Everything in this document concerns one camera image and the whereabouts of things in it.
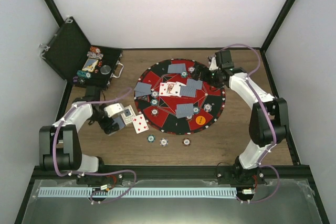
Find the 10 chips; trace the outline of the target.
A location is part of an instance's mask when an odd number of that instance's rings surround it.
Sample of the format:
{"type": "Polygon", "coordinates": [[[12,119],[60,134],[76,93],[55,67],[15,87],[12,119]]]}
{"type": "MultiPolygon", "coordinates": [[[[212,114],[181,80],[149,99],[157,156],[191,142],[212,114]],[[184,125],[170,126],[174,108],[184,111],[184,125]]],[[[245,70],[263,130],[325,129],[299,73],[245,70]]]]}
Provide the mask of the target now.
{"type": "Polygon", "coordinates": [[[159,93],[157,91],[152,91],[151,96],[153,98],[157,98],[159,96],[159,93]]]}
{"type": "Polygon", "coordinates": [[[189,72],[190,74],[193,74],[193,73],[195,72],[195,67],[189,67],[189,68],[188,68],[188,72],[189,72]]]}

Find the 10 chips mat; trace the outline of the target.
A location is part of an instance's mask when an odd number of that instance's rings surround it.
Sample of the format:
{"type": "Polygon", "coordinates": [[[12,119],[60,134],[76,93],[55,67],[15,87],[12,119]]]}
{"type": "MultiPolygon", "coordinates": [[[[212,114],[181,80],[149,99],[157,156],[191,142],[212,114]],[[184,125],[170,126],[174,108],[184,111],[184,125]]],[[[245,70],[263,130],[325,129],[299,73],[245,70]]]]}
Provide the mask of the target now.
{"type": "Polygon", "coordinates": [[[205,112],[210,112],[212,110],[212,105],[211,104],[205,104],[203,107],[205,112]]]}

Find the five of diamonds card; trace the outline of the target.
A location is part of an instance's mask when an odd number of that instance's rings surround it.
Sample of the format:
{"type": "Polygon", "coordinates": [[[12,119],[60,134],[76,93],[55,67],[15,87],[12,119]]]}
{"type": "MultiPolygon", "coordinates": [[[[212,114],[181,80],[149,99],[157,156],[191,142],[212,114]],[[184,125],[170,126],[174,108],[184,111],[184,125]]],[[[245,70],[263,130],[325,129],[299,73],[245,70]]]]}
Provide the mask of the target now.
{"type": "Polygon", "coordinates": [[[133,127],[136,134],[140,134],[149,129],[146,119],[143,114],[139,114],[132,119],[133,127]]]}

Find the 50 chips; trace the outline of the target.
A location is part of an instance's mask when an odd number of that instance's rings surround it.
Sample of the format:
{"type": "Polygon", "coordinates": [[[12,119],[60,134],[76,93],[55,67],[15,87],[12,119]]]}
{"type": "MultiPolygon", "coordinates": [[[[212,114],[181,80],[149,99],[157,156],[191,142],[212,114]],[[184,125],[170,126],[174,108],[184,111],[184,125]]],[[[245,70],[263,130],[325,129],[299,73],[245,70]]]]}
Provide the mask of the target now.
{"type": "Polygon", "coordinates": [[[188,73],[186,71],[181,72],[181,77],[182,78],[187,78],[188,77],[188,73]]]}
{"type": "Polygon", "coordinates": [[[150,101],[150,104],[152,105],[152,106],[157,106],[158,105],[158,100],[157,99],[152,99],[151,101],[150,101]]]}

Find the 50 chips mat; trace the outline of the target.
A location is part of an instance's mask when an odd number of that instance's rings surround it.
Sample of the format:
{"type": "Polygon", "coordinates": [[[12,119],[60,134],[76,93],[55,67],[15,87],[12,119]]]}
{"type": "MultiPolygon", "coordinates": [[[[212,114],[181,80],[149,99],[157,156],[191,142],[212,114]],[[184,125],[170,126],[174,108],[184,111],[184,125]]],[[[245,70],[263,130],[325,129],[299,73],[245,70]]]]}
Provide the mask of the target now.
{"type": "Polygon", "coordinates": [[[199,113],[199,107],[197,107],[197,106],[193,107],[193,113],[198,114],[199,113]]]}

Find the black suit community card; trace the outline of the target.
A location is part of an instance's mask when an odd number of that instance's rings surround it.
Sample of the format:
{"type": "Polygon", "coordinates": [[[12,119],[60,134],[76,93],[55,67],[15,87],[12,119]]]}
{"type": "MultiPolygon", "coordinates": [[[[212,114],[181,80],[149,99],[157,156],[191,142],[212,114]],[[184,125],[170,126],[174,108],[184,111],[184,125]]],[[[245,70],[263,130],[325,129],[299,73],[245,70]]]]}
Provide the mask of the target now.
{"type": "Polygon", "coordinates": [[[174,87],[171,90],[171,94],[177,97],[181,97],[181,87],[185,86],[185,84],[181,83],[181,82],[176,82],[174,87]]]}

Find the card dealt seat six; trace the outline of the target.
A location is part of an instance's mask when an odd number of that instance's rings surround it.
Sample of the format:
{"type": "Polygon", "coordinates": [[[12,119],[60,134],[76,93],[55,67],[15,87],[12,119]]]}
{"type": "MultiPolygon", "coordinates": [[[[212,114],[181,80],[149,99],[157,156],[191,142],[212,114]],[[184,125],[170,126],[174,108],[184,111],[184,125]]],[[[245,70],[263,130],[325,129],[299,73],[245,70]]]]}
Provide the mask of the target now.
{"type": "Polygon", "coordinates": [[[184,63],[170,64],[168,66],[168,73],[182,73],[186,71],[186,65],[184,63]]]}

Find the card dealt seat four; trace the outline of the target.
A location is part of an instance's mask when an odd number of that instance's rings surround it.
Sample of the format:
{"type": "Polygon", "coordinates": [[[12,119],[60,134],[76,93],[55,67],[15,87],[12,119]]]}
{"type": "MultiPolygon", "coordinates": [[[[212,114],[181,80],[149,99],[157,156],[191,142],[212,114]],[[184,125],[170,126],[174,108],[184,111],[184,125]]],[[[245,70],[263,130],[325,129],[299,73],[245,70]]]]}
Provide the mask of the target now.
{"type": "Polygon", "coordinates": [[[134,96],[135,97],[143,97],[143,96],[146,96],[146,95],[150,95],[151,94],[151,90],[150,91],[146,91],[146,92],[142,92],[142,91],[135,91],[134,92],[134,96]]]}

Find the orange big blind button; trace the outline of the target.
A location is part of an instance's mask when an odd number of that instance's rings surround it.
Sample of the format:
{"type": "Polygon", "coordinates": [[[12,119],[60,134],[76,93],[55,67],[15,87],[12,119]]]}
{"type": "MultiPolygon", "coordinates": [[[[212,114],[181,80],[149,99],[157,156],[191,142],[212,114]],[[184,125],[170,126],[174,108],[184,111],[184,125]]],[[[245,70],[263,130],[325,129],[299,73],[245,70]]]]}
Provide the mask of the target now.
{"type": "Polygon", "coordinates": [[[195,122],[198,125],[204,125],[206,123],[206,118],[204,116],[197,116],[195,122]]]}

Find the blue green 50 chip stack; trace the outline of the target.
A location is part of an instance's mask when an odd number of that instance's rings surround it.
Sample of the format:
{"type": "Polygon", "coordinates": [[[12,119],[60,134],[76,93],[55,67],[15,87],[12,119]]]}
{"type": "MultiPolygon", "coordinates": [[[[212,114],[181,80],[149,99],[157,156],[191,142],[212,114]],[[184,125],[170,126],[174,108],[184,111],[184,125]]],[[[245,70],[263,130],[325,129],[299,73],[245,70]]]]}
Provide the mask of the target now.
{"type": "Polygon", "coordinates": [[[154,135],[149,135],[149,136],[147,137],[147,141],[148,141],[149,143],[153,143],[153,142],[155,141],[155,136],[154,136],[154,135]]]}

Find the card dealt seat one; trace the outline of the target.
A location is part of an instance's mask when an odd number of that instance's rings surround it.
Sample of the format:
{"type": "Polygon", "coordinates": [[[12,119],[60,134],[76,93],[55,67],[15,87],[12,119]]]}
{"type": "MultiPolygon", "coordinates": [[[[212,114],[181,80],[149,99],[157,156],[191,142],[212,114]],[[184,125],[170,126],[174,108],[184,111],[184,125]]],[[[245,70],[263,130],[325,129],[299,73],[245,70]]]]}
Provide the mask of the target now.
{"type": "Polygon", "coordinates": [[[185,117],[190,117],[190,116],[193,116],[194,115],[194,111],[193,111],[193,108],[191,108],[190,110],[176,110],[176,117],[178,119],[180,118],[185,118],[185,117]]]}

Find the red chips seat one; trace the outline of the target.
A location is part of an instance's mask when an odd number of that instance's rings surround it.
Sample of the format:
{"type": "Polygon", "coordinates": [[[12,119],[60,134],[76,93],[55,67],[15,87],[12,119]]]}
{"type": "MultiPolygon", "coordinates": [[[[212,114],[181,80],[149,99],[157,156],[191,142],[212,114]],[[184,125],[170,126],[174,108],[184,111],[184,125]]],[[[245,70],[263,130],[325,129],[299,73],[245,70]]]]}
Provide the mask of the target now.
{"type": "Polygon", "coordinates": [[[192,115],[186,117],[186,119],[187,119],[188,121],[192,120],[192,118],[193,118],[192,115]]]}

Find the red chips seat two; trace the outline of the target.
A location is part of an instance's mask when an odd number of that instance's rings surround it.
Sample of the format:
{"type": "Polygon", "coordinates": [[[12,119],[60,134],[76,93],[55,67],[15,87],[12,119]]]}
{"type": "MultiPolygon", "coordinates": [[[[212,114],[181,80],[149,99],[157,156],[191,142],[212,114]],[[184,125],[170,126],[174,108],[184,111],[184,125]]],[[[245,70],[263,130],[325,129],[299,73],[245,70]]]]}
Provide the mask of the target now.
{"type": "Polygon", "coordinates": [[[158,111],[157,109],[153,109],[153,110],[151,111],[151,115],[152,115],[152,116],[158,116],[158,113],[159,113],[159,111],[158,111]]]}

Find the blue orange 10 chip stack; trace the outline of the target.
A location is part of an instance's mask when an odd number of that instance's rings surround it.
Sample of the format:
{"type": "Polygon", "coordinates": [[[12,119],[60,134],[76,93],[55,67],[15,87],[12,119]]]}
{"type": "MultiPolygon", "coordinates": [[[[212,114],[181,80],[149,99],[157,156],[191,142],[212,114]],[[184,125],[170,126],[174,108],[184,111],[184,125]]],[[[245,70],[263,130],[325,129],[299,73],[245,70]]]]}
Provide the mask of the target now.
{"type": "Polygon", "coordinates": [[[168,140],[166,138],[160,139],[160,145],[166,147],[168,145],[168,140]]]}

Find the red brown chip stack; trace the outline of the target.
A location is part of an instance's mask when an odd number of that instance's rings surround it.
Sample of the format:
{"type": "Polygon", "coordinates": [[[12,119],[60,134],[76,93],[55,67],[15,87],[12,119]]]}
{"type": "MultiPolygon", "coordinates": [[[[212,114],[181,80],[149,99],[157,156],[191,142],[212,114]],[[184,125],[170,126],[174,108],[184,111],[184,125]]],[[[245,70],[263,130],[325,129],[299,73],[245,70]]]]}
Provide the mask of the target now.
{"type": "Polygon", "coordinates": [[[190,146],[191,141],[190,141],[189,138],[184,138],[184,139],[182,140],[182,143],[183,143],[184,146],[190,146]]]}

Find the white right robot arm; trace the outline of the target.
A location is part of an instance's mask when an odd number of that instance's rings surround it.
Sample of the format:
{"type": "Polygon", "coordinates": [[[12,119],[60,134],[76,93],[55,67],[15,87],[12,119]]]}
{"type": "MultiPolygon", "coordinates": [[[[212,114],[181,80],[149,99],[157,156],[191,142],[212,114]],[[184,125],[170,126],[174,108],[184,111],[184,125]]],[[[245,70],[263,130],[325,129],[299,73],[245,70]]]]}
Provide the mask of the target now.
{"type": "Polygon", "coordinates": [[[192,78],[202,80],[214,88],[223,86],[230,88],[251,108],[250,141],[233,165],[235,181],[241,184],[248,182],[266,155],[288,136],[289,118],[286,100],[275,98],[264,91],[242,68],[218,68],[211,71],[208,67],[197,66],[192,78]]]}

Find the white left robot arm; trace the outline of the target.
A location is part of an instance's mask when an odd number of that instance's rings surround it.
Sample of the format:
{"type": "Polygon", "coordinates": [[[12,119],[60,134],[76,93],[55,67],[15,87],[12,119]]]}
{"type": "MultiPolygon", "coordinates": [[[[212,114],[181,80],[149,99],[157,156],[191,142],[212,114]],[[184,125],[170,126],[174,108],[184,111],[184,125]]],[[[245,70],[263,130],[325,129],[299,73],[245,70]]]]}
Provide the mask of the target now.
{"type": "Polygon", "coordinates": [[[44,171],[55,171],[58,176],[71,173],[89,173],[95,184],[102,184],[107,170],[100,165],[102,160],[82,152],[78,136],[84,123],[98,123],[107,135],[120,129],[115,118],[124,111],[115,100],[85,101],[77,99],[58,121],[39,130],[39,166],[44,171]]]}

